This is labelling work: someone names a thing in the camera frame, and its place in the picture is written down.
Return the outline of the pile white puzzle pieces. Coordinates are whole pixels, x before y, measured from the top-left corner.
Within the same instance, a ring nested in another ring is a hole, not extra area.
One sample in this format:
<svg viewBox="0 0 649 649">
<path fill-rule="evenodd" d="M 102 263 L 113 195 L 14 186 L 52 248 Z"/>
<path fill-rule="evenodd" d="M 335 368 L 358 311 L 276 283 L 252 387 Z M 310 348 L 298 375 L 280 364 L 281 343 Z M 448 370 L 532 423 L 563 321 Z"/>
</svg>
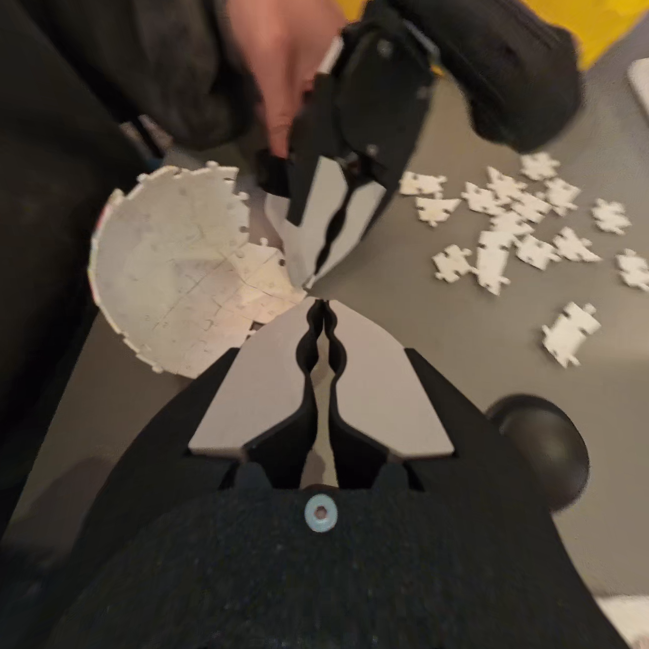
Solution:
<svg viewBox="0 0 649 649">
<path fill-rule="evenodd" d="M 471 274 L 479 287 L 499 296 L 509 284 L 505 272 L 510 257 L 538 271 L 558 262 L 601 262 L 593 243 L 568 225 L 559 227 L 549 240 L 535 235 L 549 214 L 567 218 L 578 209 L 581 189 L 559 177 L 560 165 L 545 151 L 525 154 L 518 176 L 488 166 L 485 187 L 465 183 L 458 197 L 461 204 L 486 216 L 488 223 L 474 250 L 451 244 L 433 255 L 435 278 L 451 284 Z"/>
</svg>

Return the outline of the white clipboard stand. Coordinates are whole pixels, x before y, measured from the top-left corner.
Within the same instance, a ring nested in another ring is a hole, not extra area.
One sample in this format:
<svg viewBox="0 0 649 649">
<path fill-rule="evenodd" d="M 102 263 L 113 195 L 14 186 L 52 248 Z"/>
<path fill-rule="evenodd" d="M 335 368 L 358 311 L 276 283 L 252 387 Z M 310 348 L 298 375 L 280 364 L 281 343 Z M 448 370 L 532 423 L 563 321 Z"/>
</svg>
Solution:
<svg viewBox="0 0 649 649">
<path fill-rule="evenodd" d="M 631 90 L 645 117 L 648 118 L 648 58 L 633 61 L 628 68 L 627 76 Z"/>
</svg>

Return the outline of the printed puzzle instruction leaflet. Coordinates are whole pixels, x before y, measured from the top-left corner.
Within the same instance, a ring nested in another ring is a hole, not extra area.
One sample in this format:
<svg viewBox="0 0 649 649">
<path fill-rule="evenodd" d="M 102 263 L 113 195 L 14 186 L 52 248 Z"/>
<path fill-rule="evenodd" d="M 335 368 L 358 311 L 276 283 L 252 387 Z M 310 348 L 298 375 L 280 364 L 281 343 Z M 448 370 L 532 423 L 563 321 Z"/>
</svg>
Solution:
<svg viewBox="0 0 649 649">
<path fill-rule="evenodd" d="M 648 648 L 648 595 L 598 596 L 595 600 L 630 648 Z"/>
</svg>

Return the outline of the yellow plastic bin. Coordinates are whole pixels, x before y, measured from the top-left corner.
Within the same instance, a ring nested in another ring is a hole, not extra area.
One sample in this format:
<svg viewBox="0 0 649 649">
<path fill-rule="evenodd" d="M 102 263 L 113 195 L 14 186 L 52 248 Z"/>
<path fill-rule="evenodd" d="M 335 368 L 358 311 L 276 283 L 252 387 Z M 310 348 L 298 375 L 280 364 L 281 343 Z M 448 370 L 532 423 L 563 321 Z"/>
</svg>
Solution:
<svg viewBox="0 0 649 649">
<path fill-rule="evenodd" d="M 558 57 L 569 32 L 588 69 L 648 14 L 647 1 L 389 1 L 439 47 L 450 71 Z"/>
</svg>

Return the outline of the joined white puzzle strip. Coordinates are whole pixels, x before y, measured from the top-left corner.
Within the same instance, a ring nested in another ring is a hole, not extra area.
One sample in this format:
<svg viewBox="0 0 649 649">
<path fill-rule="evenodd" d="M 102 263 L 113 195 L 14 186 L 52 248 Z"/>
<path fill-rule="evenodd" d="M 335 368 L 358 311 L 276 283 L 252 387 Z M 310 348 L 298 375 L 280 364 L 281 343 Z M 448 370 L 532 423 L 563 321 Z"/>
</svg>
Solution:
<svg viewBox="0 0 649 649">
<path fill-rule="evenodd" d="M 541 327 L 543 348 L 564 369 L 580 365 L 577 352 L 584 341 L 597 332 L 601 324 L 592 304 L 568 303 L 550 326 Z"/>
</svg>

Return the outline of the person's left hand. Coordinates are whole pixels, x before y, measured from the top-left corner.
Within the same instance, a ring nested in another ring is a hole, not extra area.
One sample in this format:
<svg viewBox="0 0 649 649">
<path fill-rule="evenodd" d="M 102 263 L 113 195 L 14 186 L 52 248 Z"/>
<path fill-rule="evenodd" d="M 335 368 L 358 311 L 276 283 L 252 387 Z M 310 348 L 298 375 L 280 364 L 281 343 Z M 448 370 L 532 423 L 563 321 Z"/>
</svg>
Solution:
<svg viewBox="0 0 649 649">
<path fill-rule="evenodd" d="M 269 149 L 288 158 L 303 94 L 344 29 L 345 15 L 336 1 L 227 1 L 226 14 L 261 94 Z"/>
</svg>

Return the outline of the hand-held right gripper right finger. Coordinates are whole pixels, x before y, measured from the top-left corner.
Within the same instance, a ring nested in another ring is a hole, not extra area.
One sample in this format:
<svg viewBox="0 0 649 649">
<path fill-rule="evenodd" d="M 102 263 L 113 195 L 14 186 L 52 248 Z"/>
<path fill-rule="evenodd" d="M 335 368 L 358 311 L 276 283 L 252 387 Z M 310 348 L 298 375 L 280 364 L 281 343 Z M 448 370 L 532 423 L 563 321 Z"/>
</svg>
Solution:
<svg viewBox="0 0 649 649">
<path fill-rule="evenodd" d="M 340 489 L 368 489 L 395 461 L 447 458 L 455 448 L 404 346 L 380 325 L 330 300 L 324 306 L 329 440 Z"/>
</svg>

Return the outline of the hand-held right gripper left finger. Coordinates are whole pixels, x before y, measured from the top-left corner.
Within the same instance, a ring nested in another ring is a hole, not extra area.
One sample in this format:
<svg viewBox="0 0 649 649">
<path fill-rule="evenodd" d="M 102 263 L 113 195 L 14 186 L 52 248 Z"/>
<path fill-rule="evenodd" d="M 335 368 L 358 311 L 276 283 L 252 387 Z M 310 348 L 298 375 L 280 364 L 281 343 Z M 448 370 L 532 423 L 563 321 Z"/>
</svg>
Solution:
<svg viewBox="0 0 649 649">
<path fill-rule="evenodd" d="M 239 349 L 191 438 L 196 456 L 260 465 L 275 488 L 299 488 L 317 435 L 311 372 L 324 301 L 305 299 Z"/>
</svg>

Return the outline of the partly built puzzle ball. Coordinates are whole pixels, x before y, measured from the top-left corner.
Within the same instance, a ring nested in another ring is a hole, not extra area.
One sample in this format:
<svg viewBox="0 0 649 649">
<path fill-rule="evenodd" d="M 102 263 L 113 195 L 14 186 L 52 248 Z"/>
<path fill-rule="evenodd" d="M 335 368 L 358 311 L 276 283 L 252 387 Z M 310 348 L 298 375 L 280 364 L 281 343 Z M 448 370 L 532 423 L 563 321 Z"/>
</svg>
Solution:
<svg viewBox="0 0 649 649">
<path fill-rule="evenodd" d="M 162 166 L 102 209 L 88 262 L 93 300 L 154 372 L 195 379 L 306 297 L 282 251 L 250 240 L 238 174 L 214 161 Z"/>
</svg>

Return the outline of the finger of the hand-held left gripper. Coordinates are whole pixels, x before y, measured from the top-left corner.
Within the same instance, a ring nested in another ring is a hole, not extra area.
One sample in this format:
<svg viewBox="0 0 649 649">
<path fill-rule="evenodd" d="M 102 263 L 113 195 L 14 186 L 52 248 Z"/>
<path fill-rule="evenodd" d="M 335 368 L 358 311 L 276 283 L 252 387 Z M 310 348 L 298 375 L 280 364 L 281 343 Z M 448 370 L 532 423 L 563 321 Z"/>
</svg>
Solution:
<svg viewBox="0 0 649 649">
<path fill-rule="evenodd" d="M 333 270 L 361 242 L 384 195 L 385 187 L 377 182 L 369 182 L 353 190 L 345 207 L 341 230 L 329 247 L 324 264 L 310 280 L 311 286 Z"/>
<path fill-rule="evenodd" d="M 320 157 L 303 208 L 296 198 L 266 193 L 266 218 L 282 241 L 286 270 L 294 287 L 312 284 L 329 224 L 343 206 L 347 192 L 338 162 Z"/>
</svg>

